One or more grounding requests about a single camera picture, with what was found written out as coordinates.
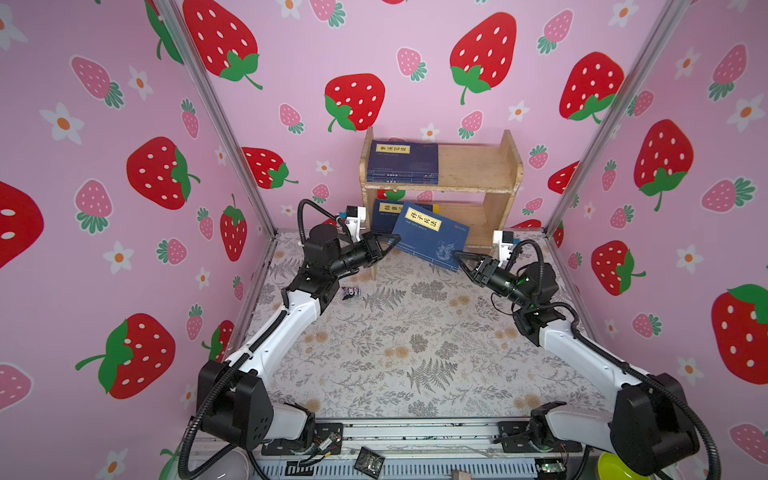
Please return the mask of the navy book yellow label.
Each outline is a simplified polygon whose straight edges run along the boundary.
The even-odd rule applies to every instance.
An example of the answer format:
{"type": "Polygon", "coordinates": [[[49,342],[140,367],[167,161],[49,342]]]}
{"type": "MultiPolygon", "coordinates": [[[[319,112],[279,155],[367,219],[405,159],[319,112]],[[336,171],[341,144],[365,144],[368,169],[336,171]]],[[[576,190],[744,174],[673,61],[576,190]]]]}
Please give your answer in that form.
{"type": "Polygon", "coordinates": [[[367,183],[375,184],[410,184],[438,185],[439,177],[433,175],[366,175],[367,183]]]}

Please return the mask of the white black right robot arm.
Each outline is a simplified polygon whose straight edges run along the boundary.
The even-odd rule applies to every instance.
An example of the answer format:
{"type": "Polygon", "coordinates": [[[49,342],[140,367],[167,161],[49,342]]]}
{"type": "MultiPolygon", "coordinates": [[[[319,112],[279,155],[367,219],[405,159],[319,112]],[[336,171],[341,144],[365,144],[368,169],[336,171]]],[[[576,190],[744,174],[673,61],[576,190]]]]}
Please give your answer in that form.
{"type": "Polygon", "coordinates": [[[576,442],[612,453],[631,471],[650,476],[710,445],[679,382],[646,373],[581,333],[576,310],[552,299],[558,284],[551,264],[537,259],[512,273],[487,255],[456,251],[453,256],[474,284],[512,303],[522,336],[575,369],[613,405],[609,414],[562,401],[533,409],[525,434],[536,448],[576,442]]]}

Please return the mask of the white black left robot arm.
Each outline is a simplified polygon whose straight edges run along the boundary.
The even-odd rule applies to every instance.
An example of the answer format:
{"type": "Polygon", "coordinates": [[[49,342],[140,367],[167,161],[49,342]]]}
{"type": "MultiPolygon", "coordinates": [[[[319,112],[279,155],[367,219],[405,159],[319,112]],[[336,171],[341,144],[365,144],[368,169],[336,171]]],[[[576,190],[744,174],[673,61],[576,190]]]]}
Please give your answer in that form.
{"type": "Polygon", "coordinates": [[[383,260],[400,241],[397,234],[372,232],[347,241],[330,224],[313,227],[301,241],[304,259],[281,292],[281,307],[226,360],[210,360],[201,369],[197,413],[183,437],[183,450],[190,450],[198,432],[243,450],[272,441],[309,449],[314,415],[298,405],[270,400],[274,372],[299,336],[325,312],[341,279],[383,260]]]}

